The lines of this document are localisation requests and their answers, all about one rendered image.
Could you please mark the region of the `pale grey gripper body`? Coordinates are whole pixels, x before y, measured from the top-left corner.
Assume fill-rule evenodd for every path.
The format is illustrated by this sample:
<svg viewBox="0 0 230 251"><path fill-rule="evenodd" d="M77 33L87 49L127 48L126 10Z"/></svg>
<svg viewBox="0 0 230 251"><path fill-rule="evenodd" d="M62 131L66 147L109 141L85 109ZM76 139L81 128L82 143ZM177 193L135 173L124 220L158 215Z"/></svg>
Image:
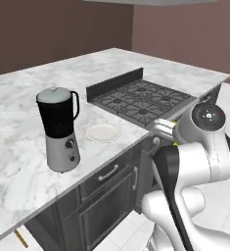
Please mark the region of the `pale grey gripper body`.
<svg viewBox="0 0 230 251"><path fill-rule="evenodd" d="M151 128L151 134L161 136L173 141L173 129L175 127L174 122L170 122L164 119L154 120L154 124Z"/></svg>

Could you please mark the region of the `white round plate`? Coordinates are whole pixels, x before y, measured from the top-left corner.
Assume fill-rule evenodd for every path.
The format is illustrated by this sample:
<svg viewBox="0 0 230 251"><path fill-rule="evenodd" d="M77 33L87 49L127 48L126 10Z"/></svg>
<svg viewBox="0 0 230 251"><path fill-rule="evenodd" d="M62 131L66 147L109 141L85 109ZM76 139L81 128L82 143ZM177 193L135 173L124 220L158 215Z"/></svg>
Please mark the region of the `white round plate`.
<svg viewBox="0 0 230 251"><path fill-rule="evenodd" d="M121 135L120 130L110 124L96 124L85 130L85 136L97 143L110 143L116 141Z"/></svg>

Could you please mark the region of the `black and grey blender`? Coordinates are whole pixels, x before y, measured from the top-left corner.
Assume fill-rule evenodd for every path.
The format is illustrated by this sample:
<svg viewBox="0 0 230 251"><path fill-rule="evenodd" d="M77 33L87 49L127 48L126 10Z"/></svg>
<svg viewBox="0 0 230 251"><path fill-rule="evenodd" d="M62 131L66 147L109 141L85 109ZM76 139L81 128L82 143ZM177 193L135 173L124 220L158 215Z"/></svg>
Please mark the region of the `black and grey blender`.
<svg viewBox="0 0 230 251"><path fill-rule="evenodd" d="M80 162L74 132L79 115L78 93L52 86L36 95L36 103L45 130L48 167L61 174L73 170Z"/></svg>

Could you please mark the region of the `black gas hob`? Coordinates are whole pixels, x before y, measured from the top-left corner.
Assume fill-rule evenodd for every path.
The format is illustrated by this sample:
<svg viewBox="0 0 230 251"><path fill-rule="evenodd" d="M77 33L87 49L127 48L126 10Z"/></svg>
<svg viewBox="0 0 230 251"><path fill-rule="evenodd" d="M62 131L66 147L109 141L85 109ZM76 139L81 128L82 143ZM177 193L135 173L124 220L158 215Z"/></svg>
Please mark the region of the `black gas hob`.
<svg viewBox="0 0 230 251"><path fill-rule="evenodd" d="M117 75L86 88L87 102L141 128L168 119L195 97L143 79L143 68Z"/></svg>

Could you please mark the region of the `black oven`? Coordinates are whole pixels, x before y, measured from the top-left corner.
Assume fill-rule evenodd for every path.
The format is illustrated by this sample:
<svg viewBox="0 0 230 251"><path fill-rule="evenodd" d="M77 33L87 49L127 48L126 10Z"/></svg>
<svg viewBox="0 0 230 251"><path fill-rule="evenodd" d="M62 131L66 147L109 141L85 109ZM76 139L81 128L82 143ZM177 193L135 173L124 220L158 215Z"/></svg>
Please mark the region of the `black oven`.
<svg viewBox="0 0 230 251"><path fill-rule="evenodd" d="M181 115L193 104L195 104L194 99L191 99L190 101L183 101L180 105L175 106L169 112L161 115L161 119L177 122ZM149 154L157 152L161 146L167 146L172 143L172 140L166 139L163 136L160 136L159 140L154 142L155 137L156 136L154 134L149 134L148 137L141 142L141 158L140 163L138 164L139 179L136 206L134 209L134 211L139 215L142 214L141 201L143 196L149 192L160 189L152 171L151 158Z"/></svg>

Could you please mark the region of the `dark grey drawer front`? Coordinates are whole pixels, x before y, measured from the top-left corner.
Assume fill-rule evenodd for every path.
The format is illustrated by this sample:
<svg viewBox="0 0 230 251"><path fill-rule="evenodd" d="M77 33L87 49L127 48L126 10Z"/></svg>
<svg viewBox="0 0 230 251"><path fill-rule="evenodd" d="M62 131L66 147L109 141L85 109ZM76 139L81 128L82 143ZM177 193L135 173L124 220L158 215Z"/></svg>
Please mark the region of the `dark grey drawer front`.
<svg viewBox="0 0 230 251"><path fill-rule="evenodd" d="M80 198L81 202L84 203L90 199L98 190L100 190L105 184L107 184L114 176L118 175L120 172L124 171L130 166L137 166L140 160L140 153L137 151L127 151L120 157L116 158L97 173L86 179L82 184L80 184ZM99 181L98 177L103 176L110 172L114 165L118 164L119 168L110 177L103 181Z"/></svg>

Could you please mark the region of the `dark grey cupboard door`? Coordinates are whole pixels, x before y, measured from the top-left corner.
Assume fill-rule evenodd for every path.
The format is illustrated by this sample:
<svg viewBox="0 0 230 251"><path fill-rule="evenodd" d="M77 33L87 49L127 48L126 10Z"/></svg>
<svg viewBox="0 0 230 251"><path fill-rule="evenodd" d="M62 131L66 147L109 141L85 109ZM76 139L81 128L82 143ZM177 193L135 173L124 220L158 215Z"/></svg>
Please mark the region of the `dark grey cupboard door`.
<svg viewBox="0 0 230 251"><path fill-rule="evenodd" d="M92 251L134 209L133 183L128 167L64 219L66 251Z"/></svg>

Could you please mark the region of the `grey extractor hood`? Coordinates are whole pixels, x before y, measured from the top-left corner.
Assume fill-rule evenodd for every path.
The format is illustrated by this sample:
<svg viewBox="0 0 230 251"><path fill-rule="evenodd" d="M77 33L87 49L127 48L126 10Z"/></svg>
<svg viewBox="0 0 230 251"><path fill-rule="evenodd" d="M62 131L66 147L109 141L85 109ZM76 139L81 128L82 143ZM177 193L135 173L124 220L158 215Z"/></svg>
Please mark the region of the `grey extractor hood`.
<svg viewBox="0 0 230 251"><path fill-rule="evenodd" d="M162 7L162 6L214 3L217 2L218 0L83 0L83 1Z"/></svg>

